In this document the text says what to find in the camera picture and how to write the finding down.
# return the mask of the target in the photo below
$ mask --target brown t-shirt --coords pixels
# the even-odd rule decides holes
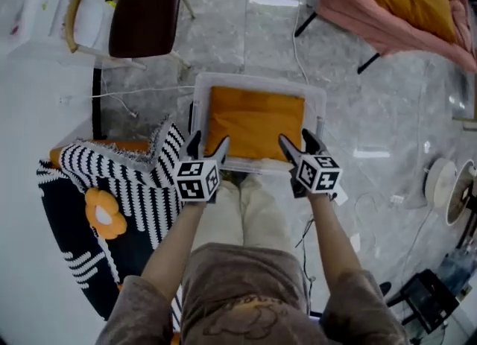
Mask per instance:
[[[183,277],[183,344],[406,344],[367,271],[343,275],[310,320],[300,263],[277,250],[206,244]],[[97,344],[169,344],[170,306],[149,282],[124,280]]]

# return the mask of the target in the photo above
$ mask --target pink chair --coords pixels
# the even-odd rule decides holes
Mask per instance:
[[[377,53],[358,68],[359,74],[379,56],[410,50],[434,52],[467,71],[477,72],[468,1],[450,0],[450,4],[457,38],[455,44],[412,27],[378,6],[374,0],[320,0],[316,12],[295,31],[295,36],[298,37],[318,13],[330,22],[359,35],[376,49]]]

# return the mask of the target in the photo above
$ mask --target black cable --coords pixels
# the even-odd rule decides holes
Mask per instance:
[[[295,246],[295,248],[297,248],[300,243],[302,244],[302,248],[303,248],[303,273],[305,274],[305,278],[308,280],[310,286],[309,286],[309,289],[308,289],[308,301],[310,302],[310,306],[312,304],[312,288],[313,288],[313,282],[315,282],[316,280],[316,277],[314,276],[308,276],[308,272],[306,271],[306,248],[305,248],[305,237],[306,237],[306,234],[308,233],[308,231],[310,230],[310,228],[312,227],[312,224],[315,220],[313,218],[311,218],[308,222],[306,222],[306,226],[305,226],[305,230],[303,231],[303,235],[300,239],[300,241],[297,243],[297,245]]]
[[[441,326],[442,328],[442,338],[440,339],[440,344],[439,345],[442,345],[444,343],[444,338],[446,337],[446,327],[444,325]],[[431,336],[430,338],[428,338],[429,336],[431,335],[427,335],[425,336],[424,338],[420,338],[420,344],[423,345],[423,344],[433,344],[434,343],[434,340],[437,338],[436,335],[434,336]]]

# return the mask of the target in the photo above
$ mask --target wooden chair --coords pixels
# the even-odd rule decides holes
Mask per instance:
[[[65,32],[66,42],[72,53],[79,51],[138,69],[146,69],[146,65],[136,63],[132,58],[169,54],[183,66],[191,66],[177,52],[172,51],[180,0],[114,1],[116,7],[111,22],[108,52],[76,43],[75,20],[81,0],[70,1],[65,17]]]

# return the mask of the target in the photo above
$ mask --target orange cushion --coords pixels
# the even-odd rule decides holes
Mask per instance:
[[[455,26],[449,0],[375,0],[398,18],[420,30],[455,43]]]
[[[301,148],[304,108],[305,100],[294,96],[213,86],[204,153],[212,154],[230,136],[229,156],[286,161],[278,135]]]

